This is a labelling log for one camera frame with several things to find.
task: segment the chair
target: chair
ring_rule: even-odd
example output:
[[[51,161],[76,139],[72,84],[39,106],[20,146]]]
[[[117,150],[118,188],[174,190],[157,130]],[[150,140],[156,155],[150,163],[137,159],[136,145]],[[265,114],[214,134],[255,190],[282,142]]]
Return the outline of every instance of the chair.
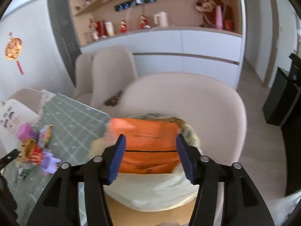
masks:
[[[218,80],[189,73],[150,75],[126,89],[119,111],[121,117],[161,113],[181,118],[200,138],[203,155],[225,165],[239,161],[246,110],[238,93]],[[223,184],[219,184],[214,225],[220,225],[222,207]]]
[[[90,105],[92,98],[92,66],[93,57],[90,53],[77,57],[75,62],[76,88],[72,98],[86,105]]]
[[[138,79],[133,54],[125,46],[112,46],[96,54],[93,63],[93,94],[90,106],[118,117],[119,105],[104,102]]]
[[[41,108],[41,101],[43,99],[43,95],[44,93],[41,91],[31,88],[23,88],[16,91],[8,99],[15,99],[27,106],[33,112],[38,114]]]

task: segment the red tassel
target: red tassel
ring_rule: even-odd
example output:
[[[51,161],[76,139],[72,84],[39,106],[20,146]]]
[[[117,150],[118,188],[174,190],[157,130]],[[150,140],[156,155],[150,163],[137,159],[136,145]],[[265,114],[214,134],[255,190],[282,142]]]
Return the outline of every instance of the red tassel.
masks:
[[[16,60],[16,62],[17,62],[17,66],[18,66],[18,69],[19,69],[19,71],[20,71],[20,74],[21,74],[21,75],[24,75],[24,72],[23,72],[23,70],[22,70],[22,68],[21,68],[21,66],[20,66],[19,61]]]

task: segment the white cabinet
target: white cabinet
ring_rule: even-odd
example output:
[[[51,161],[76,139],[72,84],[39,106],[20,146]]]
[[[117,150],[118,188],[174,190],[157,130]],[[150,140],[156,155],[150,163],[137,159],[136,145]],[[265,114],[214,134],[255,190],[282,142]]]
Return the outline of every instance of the white cabinet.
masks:
[[[121,35],[117,37],[103,39],[98,42],[94,42],[93,44],[90,44],[88,46],[82,47],[81,51],[82,53],[91,53],[93,56],[95,56],[100,51],[100,49],[116,45],[123,45],[127,48],[130,48],[130,42],[128,40],[128,37]]]
[[[222,61],[182,56],[183,72],[206,75],[234,87],[238,65]]]
[[[181,36],[183,53],[239,62],[241,37],[196,30],[181,30]]]
[[[135,55],[134,56],[139,77],[159,72],[181,72],[182,59],[172,55]]]
[[[181,53],[180,30],[148,31],[128,35],[132,53]]]

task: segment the kettle handle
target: kettle handle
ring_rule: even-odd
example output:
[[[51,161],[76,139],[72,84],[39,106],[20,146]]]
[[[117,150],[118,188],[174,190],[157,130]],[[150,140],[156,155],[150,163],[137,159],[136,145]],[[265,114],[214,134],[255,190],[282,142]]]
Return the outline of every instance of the kettle handle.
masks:
[[[158,13],[154,14],[154,22],[155,22],[156,25],[159,25],[159,23],[158,23],[158,17],[159,17]]]

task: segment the green tablecloth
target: green tablecloth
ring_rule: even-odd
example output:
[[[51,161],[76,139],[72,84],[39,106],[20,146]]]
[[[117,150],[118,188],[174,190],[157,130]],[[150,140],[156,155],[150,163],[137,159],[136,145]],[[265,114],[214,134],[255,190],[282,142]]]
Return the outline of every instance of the green tablecloth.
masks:
[[[34,128],[40,130],[44,125],[54,126],[48,146],[54,156],[71,165],[86,163],[91,142],[105,134],[109,115],[61,94],[46,103],[43,110],[44,114]],[[26,225],[52,175],[44,176],[40,167],[35,166],[26,178],[19,179],[15,162],[12,162],[6,167],[4,177],[18,204],[17,222]],[[87,218],[83,183],[79,184],[79,213],[81,225],[84,225]]]

